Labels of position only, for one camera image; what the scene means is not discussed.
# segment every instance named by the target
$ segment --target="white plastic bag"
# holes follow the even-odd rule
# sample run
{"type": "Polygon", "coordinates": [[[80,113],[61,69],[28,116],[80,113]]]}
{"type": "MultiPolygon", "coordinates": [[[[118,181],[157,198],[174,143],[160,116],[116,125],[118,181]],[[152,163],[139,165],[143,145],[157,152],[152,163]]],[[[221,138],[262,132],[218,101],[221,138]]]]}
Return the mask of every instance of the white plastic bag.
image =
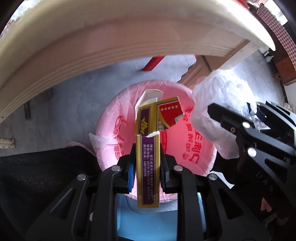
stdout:
{"type": "Polygon", "coordinates": [[[255,126],[261,127],[262,123],[255,116],[257,112],[255,97],[248,83],[229,70],[215,70],[195,86],[192,97],[195,101],[190,116],[193,127],[216,146],[224,159],[238,158],[239,149],[235,135],[211,119],[207,107],[217,103],[255,121],[255,126]],[[247,103],[251,105],[250,113],[247,103]]]}

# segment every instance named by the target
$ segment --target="white wall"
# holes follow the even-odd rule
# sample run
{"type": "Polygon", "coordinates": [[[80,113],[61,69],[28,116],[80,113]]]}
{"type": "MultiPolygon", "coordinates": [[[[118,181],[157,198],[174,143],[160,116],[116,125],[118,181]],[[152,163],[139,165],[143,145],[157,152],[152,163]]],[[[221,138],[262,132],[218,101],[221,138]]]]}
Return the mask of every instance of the white wall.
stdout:
{"type": "Polygon", "coordinates": [[[285,86],[285,91],[287,94],[289,105],[296,108],[296,83],[285,86]]]}

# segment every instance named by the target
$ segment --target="red object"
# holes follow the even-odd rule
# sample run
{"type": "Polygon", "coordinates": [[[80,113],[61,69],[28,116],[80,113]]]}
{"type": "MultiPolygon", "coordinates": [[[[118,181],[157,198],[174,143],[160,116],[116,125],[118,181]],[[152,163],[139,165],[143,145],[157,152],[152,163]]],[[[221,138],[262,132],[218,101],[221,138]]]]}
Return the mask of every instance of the red object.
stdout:
{"type": "Polygon", "coordinates": [[[155,68],[156,65],[158,65],[158,63],[160,61],[162,61],[162,59],[165,56],[157,56],[157,57],[153,57],[152,59],[150,59],[150,61],[148,62],[148,64],[146,64],[146,66],[142,69],[143,71],[151,71],[155,68]]]}
{"type": "Polygon", "coordinates": [[[237,0],[237,1],[240,2],[248,10],[250,9],[249,5],[244,0],[237,0]]]}
{"type": "Polygon", "coordinates": [[[183,115],[180,102],[178,100],[159,104],[158,108],[160,110],[160,116],[158,119],[162,121],[163,125],[166,126],[166,129],[175,125],[178,121],[178,117],[183,115]]]}

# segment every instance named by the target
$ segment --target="trash bin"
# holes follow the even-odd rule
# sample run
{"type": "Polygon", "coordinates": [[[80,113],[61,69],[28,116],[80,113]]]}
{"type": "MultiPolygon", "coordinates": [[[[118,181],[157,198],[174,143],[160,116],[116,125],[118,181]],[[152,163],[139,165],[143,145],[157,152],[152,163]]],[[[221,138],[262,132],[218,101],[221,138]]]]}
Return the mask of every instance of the trash bin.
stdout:
{"type": "MultiPolygon", "coordinates": [[[[102,170],[116,165],[118,159],[130,153],[135,136],[135,105],[147,89],[163,92],[162,99],[178,96],[184,116],[168,130],[160,132],[163,150],[176,158],[178,164],[194,174],[206,176],[212,169],[217,150],[190,123],[194,107],[192,90],[170,81],[151,80],[134,84],[121,91],[106,107],[98,120],[96,134],[89,134],[102,170]]],[[[137,199],[136,180],[129,197],[137,199]]],[[[160,188],[160,202],[177,199],[177,194],[165,194],[160,188]]]]}

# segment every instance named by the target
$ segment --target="red and white checkered cloth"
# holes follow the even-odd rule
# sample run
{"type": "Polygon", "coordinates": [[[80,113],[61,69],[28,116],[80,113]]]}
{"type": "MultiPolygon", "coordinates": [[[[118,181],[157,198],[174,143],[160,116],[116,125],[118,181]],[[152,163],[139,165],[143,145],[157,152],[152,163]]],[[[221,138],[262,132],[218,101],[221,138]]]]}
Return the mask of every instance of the red and white checkered cloth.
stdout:
{"type": "Polygon", "coordinates": [[[280,22],[271,14],[267,7],[260,4],[257,15],[270,27],[287,51],[296,70],[296,45],[280,22]]]}

